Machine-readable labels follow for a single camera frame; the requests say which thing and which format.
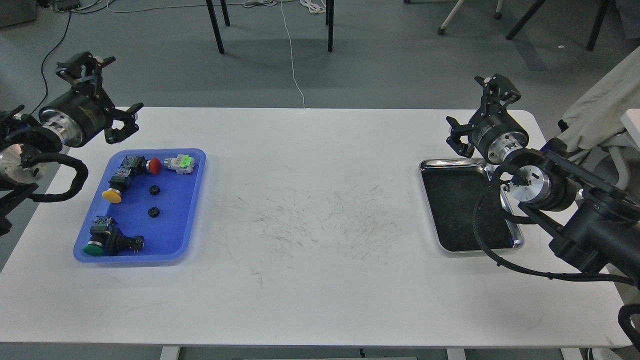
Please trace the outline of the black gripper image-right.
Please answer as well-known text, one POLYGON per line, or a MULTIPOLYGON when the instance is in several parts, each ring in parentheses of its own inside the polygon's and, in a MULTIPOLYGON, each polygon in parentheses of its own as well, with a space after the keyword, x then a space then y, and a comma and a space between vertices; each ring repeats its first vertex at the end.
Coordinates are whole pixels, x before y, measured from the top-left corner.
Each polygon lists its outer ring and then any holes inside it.
POLYGON ((476 75, 474 80, 482 87, 480 107, 467 124, 461 125, 456 118, 446 116, 450 125, 446 143, 464 158, 473 157, 476 148, 487 162, 498 166, 509 153, 525 148, 530 142, 529 134, 506 110, 508 105, 521 99, 522 93, 500 74, 476 75), (470 136, 471 143, 462 142, 463 136, 470 136))

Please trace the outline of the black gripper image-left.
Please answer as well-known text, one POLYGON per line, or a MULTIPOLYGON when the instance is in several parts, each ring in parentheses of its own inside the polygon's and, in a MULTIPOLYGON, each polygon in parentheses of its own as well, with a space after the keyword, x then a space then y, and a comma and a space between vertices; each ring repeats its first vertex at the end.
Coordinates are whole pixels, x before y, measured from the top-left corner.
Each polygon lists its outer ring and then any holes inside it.
POLYGON ((57 63, 55 75, 70 84, 73 91, 42 107, 39 121, 56 130, 64 145, 80 148, 102 131, 108 144, 118 144, 140 129, 137 112, 144 103, 135 103, 122 111, 107 101, 106 95, 101 95, 104 91, 102 70, 116 61, 114 56, 102 58, 84 51, 57 63), (122 127, 114 128, 113 121, 120 121, 122 127))

